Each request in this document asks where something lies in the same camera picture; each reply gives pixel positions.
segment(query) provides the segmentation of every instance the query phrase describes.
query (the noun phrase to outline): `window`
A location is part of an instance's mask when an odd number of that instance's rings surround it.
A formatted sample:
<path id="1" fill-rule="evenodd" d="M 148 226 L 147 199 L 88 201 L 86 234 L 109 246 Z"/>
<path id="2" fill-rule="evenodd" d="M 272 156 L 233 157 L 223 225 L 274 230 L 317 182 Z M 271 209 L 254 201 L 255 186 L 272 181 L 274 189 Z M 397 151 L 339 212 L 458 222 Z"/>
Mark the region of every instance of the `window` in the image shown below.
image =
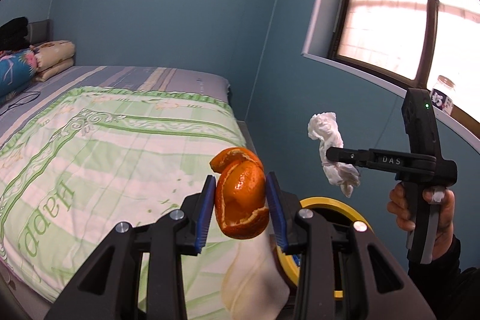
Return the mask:
<path id="1" fill-rule="evenodd" d="M 479 41 L 480 0 L 343 0 L 327 57 L 403 88 L 452 82 L 452 117 L 480 138 Z"/>

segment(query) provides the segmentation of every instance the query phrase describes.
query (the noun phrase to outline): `gripper handle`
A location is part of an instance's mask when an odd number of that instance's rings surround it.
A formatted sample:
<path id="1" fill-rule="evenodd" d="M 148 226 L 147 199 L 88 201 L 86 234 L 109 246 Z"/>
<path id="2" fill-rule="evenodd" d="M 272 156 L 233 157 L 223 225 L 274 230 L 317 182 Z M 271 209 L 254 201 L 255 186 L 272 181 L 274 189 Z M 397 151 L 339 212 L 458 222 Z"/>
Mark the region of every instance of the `gripper handle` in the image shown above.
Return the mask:
<path id="1" fill-rule="evenodd" d="M 439 204 L 429 204 L 423 199 L 424 185 L 403 182 L 411 221 L 415 230 L 407 234 L 406 248 L 409 261 L 420 264 L 431 263 L 440 214 Z"/>

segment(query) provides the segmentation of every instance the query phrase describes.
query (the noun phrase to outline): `folded quilt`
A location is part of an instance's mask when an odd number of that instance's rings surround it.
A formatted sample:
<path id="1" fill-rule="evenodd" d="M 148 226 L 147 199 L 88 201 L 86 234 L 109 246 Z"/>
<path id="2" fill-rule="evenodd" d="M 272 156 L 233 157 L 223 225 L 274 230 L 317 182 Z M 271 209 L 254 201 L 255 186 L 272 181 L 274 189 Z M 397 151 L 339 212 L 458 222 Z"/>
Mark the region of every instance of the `folded quilt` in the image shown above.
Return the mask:
<path id="1" fill-rule="evenodd" d="M 34 76 L 34 81 L 35 82 L 46 82 L 49 80 L 52 76 L 55 76 L 59 74 L 62 71 L 65 71 L 66 69 L 72 67 L 74 64 L 74 61 L 72 58 L 62 60 L 60 63 L 54 65 L 53 67 L 47 68 L 44 71 L 39 72 Z"/>
<path id="2" fill-rule="evenodd" d="M 75 45 L 70 41 L 49 41 L 37 47 L 38 72 L 73 57 Z"/>

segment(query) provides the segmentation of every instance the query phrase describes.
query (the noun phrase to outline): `wooden window frame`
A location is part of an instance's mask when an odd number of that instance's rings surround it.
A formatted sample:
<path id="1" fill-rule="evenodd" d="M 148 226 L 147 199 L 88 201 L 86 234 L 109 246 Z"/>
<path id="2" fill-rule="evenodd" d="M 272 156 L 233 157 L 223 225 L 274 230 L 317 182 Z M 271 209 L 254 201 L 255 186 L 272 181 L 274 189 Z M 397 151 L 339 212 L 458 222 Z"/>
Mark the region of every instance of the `wooden window frame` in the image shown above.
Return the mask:
<path id="1" fill-rule="evenodd" d="M 417 69 L 417 75 L 414 80 L 408 79 L 402 75 L 396 74 L 392 71 L 377 67 L 373 64 L 368 64 L 357 59 L 352 59 L 346 56 L 338 55 L 338 47 L 345 27 L 346 15 L 350 0 L 341 0 L 337 22 L 334 27 L 333 37 L 330 43 L 327 58 L 335 62 L 348 65 L 359 69 L 361 71 L 380 77 L 394 85 L 403 89 L 413 88 L 427 88 L 427 81 L 431 70 L 431 65 L 434 58 L 435 39 L 437 30 L 437 18 L 440 0 L 427 0 L 427 15 L 425 37 L 423 41 L 422 54 Z M 472 132 L 478 139 L 480 139 L 480 123 L 471 117 L 468 113 L 455 106 L 451 117 L 462 124 L 470 132 Z"/>

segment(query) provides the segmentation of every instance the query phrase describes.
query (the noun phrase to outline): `white cloth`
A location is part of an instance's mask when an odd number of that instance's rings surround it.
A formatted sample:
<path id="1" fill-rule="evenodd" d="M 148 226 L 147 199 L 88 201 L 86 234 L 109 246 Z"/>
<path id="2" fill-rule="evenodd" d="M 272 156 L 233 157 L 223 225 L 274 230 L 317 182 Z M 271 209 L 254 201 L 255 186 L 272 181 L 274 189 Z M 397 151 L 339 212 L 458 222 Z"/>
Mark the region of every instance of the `white cloth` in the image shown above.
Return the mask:
<path id="1" fill-rule="evenodd" d="M 335 113 L 314 115 L 308 123 L 308 137 L 312 140 L 320 140 L 320 159 L 328 182 L 331 185 L 340 186 L 342 193 L 350 198 L 353 187 L 360 185 L 359 172 L 352 164 L 329 162 L 326 157 L 330 147 L 343 148 Z"/>

